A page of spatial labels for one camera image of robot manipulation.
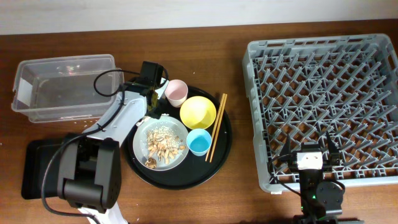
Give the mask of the blue plastic cup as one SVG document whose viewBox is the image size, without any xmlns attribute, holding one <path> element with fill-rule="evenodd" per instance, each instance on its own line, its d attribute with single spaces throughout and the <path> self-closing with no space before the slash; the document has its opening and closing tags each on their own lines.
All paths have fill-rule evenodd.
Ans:
<svg viewBox="0 0 398 224">
<path fill-rule="evenodd" d="M 205 129 L 193 129 L 187 135 L 187 146 L 195 156 L 204 156 L 211 146 L 211 135 Z"/>
</svg>

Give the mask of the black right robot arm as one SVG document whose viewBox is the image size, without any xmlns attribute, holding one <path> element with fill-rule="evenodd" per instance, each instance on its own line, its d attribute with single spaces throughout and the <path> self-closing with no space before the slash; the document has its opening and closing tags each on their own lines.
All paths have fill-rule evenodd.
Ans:
<svg viewBox="0 0 398 224">
<path fill-rule="evenodd" d="M 293 217 L 294 223 L 364 223 L 363 220 L 340 220 L 343 213 L 341 204 L 345 185 L 337 180 L 324 178 L 324 173 L 340 164 L 340 150 L 326 134 L 329 158 L 323 158 L 319 143 L 302 143 L 298 151 L 291 148 L 288 137 L 280 156 L 281 162 L 288 164 L 292 172 L 299 176 L 299 193 L 301 215 Z"/>
</svg>

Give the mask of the pink plastic cup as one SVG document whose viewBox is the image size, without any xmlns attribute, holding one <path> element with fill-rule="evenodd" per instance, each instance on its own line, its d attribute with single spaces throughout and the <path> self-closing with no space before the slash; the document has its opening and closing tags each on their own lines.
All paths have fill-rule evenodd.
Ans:
<svg viewBox="0 0 398 224">
<path fill-rule="evenodd" d="M 169 103 L 176 108 L 182 106 L 187 99 L 188 86 L 182 80 L 171 80 L 165 89 L 165 96 Z"/>
</svg>

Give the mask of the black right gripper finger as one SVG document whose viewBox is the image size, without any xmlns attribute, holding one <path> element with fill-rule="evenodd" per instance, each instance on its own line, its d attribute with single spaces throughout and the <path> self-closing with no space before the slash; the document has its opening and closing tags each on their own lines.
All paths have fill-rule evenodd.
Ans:
<svg viewBox="0 0 398 224">
<path fill-rule="evenodd" d="M 285 142 L 284 146 L 282 147 L 282 149 L 280 151 L 281 155 L 290 154 L 290 143 L 291 143 L 290 136 L 287 135 L 286 142 Z"/>
<path fill-rule="evenodd" d="M 339 154 L 339 149 L 337 148 L 336 144 L 332 141 L 329 132 L 326 132 L 326 141 L 328 144 L 328 151 L 330 154 Z"/>
</svg>

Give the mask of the white tissue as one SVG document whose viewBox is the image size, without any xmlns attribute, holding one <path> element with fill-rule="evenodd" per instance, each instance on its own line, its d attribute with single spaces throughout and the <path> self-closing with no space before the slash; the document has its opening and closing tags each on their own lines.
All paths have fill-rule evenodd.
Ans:
<svg viewBox="0 0 398 224">
<path fill-rule="evenodd" d="M 145 116 L 142 119 L 140 119 L 137 123 L 136 126 L 139 127 L 140 125 L 142 125 L 143 123 L 145 123 L 146 121 L 150 120 L 151 117 L 150 116 Z"/>
</svg>

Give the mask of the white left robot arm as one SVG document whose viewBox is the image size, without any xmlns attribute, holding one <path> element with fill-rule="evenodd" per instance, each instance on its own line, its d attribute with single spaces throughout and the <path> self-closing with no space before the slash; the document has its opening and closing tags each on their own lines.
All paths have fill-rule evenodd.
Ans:
<svg viewBox="0 0 398 224">
<path fill-rule="evenodd" d="M 121 190 L 120 147 L 131 129 L 146 117 L 160 118 L 158 90 L 165 90 L 169 73 L 161 65 L 142 67 L 136 77 L 111 93 L 114 103 L 81 134 L 69 135 L 51 157 L 42 182 L 56 158 L 60 159 L 57 195 L 78 212 L 49 206 L 45 187 L 40 190 L 44 209 L 65 217 L 83 217 L 90 223 L 126 223 L 117 203 Z"/>
</svg>

